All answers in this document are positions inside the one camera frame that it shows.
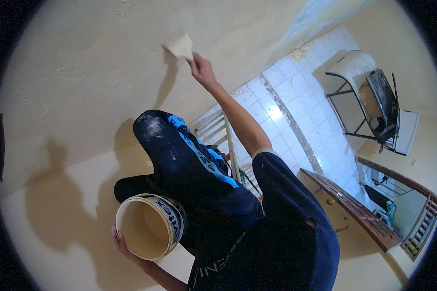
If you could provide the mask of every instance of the wall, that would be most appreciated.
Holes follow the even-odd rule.
[[[350,226],[338,232],[340,262],[333,291],[398,291],[406,278],[375,241],[337,203],[328,205],[330,196],[320,190],[314,194],[326,212],[334,229]]]
[[[153,171],[144,150],[132,146],[64,170],[61,144],[47,143],[45,154],[52,163],[35,175],[39,181],[0,201],[17,253],[40,288],[164,290],[118,253],[110,237],[119,205],[113,195],[115,182]],[[159,265],[187,282],[193,261],[177,247]]]
[[[188,33],[232,91],[363,3],[46,1],[17,43],[0,88],[6,134],[0,195],[49,166],[43,154],[49,139],[66,148],[65,168],[111,151],[118,127],[147,109],[191,122],[211,107],[215,101],[186,62],[161,48],[174,32]],[[129,135],[121,140],[121,148],[135,143]]]
[[[403,238],[406,238],[424,207],[426,197],[416,190],[412,190],[400,197],[392,199],[392,201],[397,207],[393,225],[398,227],[400,234]]]
[[[437,71],[414,24],[391,0],[378,0],[344,24],[360,48],[371,54],[393,85],[395,73],[400,108],[420,112],[418,131],[407,157],[384,151],[367,141],[357,153],[367,160],[390,168],[437,194]],[[416,159],[416,166],[411,166]],[[400,248],[390,251],[409,277],[420,264],[429,245],[425,244],[412,262]]]

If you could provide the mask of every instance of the man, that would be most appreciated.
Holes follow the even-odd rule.
[[[122,202],[154,193],[183,205],[189,226],[180,243],[196,257],[188,284],[134,256],[112,227],[115,245],[168,291],[331,290],[340,248],[322,207],[272,150],[256,120],[217,82],[210,61],[193,57],[187,59],[193,77],[220,104],[252,157],[262,206],[227,176],[221,156],[200,143],[182,119],[149,110],[133,129],[154,174],[118,181],[115,195]]]

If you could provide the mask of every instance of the paint brush bristles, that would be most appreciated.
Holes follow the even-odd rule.
[[[183,31],[178,31],[162,44],[177,58],[184,56],[192,58],[192,41]]]

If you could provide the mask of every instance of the paint bucket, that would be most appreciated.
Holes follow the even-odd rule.
[[[115,227],[130,252],[154,261],[168,255],[185,231],[186,215],[176,201],[153,194],[128,198],[118,207]]]

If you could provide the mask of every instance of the t-shirt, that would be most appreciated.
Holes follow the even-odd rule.
[[[340,248],[319,202],[271,149],[254,155],[252,169],[265,215],[244,229],[204,223],[209,252],[196,258],[188,289],[331,290]]]

